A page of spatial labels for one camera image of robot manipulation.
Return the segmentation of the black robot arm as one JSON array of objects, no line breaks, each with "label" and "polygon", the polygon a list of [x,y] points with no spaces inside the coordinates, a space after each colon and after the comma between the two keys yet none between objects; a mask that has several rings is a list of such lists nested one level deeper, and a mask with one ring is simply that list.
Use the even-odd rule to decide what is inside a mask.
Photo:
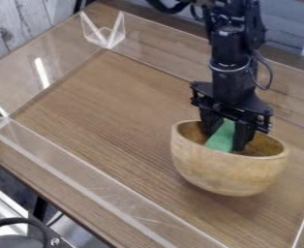
[{"label": "black robot arm", "polygon": [[205,25],[212,80],[191,84],[192,104],[198,107],[208,145],[214,146],[214,140],[228,133],[230,150],[241,152],[256,133],[270,132],[274,114],[256,93],[272,86],[257,79],[258,67],[269,65],[258,51],[266,39],[260,0],[176,0],[172,7],[161,0],[147,1],[168,15],[201,9],[193,17]]}]

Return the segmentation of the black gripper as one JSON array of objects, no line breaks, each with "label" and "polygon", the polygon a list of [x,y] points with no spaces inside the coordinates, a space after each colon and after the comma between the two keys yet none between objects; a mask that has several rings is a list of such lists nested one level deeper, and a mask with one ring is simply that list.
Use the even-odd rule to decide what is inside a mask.
[{"label": "black gripper", "polygon": [[236,123],[233,150],[242,151],[256,132],[270,132],[273,108],[258,97],[256,89],[258,62],[245,59],[241,64],[209,61],[212,81],[192,83],[192,104],[198,107],[202,130],[210,138],[226,119]]}]

